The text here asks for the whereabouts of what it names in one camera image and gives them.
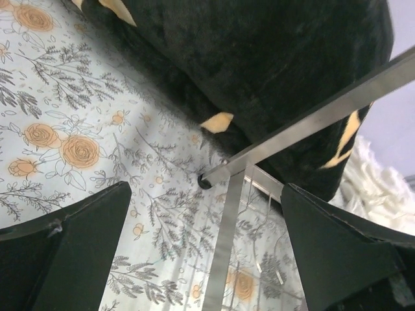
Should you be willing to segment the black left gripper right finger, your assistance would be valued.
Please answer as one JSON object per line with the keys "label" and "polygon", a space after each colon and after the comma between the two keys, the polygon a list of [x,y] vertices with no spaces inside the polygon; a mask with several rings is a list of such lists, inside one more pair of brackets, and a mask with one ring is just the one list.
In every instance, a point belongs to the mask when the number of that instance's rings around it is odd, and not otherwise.
{"label": "black left gripper right finger", "polygon": [[414,236],[293,184],[281,206],[309,310],[414,309]]}

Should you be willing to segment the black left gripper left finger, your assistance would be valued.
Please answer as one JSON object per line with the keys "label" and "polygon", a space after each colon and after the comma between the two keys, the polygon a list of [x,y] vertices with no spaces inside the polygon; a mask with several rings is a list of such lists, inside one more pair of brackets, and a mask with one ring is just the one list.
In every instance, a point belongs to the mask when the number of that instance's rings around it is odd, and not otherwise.
{"label": "black left gripper left finger", "polygon": [[118,182],[1,229],[2,310],[98,310],[132,191]]}

